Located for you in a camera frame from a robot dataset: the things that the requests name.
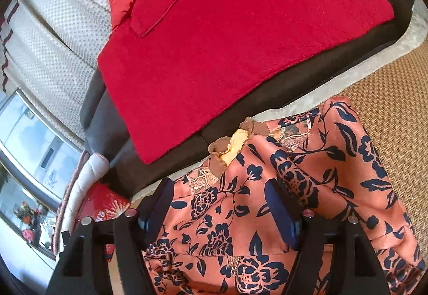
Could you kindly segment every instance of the metal bolt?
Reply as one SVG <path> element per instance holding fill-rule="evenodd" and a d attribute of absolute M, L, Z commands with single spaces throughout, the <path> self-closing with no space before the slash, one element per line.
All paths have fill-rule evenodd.
<path fill-rule="evenodd" d="M 315 212 L 312 209 L 305 209 L 303 211 L 303 216 L 307 218 L 313 218 L 315 216 Z"/>
<path fill-rule="evenodd" d="M 82 219 L 81 224 L 83 226 L 87 226 L 92 222 L 92 218 L 91 217 L 85 217 Z"/>
<path fill-rule="evenodd" d="M 358 218 L 355 216 L 355 215 L 350 215 L 350 216 L 348 216 L 348 221 L 351 223 L 351 224 L 358 224 Z"/>
<path fill-rule="evenodd" d="M 125 211 L 125 216 L 127 218 L 132 218 L 132 217 L 136 216 L 136 209 L 134 209 L 134 208 L 127 209 L 127 211 Z"/>

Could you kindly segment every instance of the brown leather sofa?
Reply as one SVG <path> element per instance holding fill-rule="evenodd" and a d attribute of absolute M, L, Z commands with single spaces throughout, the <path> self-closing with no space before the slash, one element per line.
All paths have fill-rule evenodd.
<path fill-rule="evenodd" d="M 91 152 L 104 154 L 111 161 L 112 169 L 107 180 L 113 189 L 130 197 L 163 176 L 207 156 L 208 145 L 219 137 L 232 135 L 245 117 L 282 107 L 393 44 L 409 25 L 414 0 L 388 1 L 395 12 L 394 20 L 278 74 L 150 165 L 138 158 L 128 130 L 97 71 L 81 111 L 86 147 Z"/>

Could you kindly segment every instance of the red blanket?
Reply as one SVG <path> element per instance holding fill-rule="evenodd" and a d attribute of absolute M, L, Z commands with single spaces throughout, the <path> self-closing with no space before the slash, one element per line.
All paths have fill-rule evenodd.
<path fill-rule="evenodd" d="M 280 71 L 394 17 L 387 0 L 133 4 L 98 63 L 145 163 Z"/>

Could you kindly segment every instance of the woven rattan floor mat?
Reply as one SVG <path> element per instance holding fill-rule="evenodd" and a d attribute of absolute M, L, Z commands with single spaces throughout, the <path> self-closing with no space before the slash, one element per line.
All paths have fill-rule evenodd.
<path fill-rule="evenodd" d="M 343 91 L 384 161 L 428 256 L 428 39 Z"/>

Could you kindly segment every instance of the orange floral garment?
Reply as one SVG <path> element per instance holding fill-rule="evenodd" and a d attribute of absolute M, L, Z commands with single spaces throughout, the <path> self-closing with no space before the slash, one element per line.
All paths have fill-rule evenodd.
<path fill-rule="evenodd" d="M 326 218 L 357 216 L 391 294 L 414 289 L 425 263 L 411 222 L 348 99 L 241 128 L 248 139 L 228 166 L 215 144 L 202 167 L 175 183 L 158 239 L 143 252 L 158 294 L 281 293 L 297 254 L 266 203 L 271 178 Z M 326 245 L 314 294 L 326 291 L 331 256 Z"/>

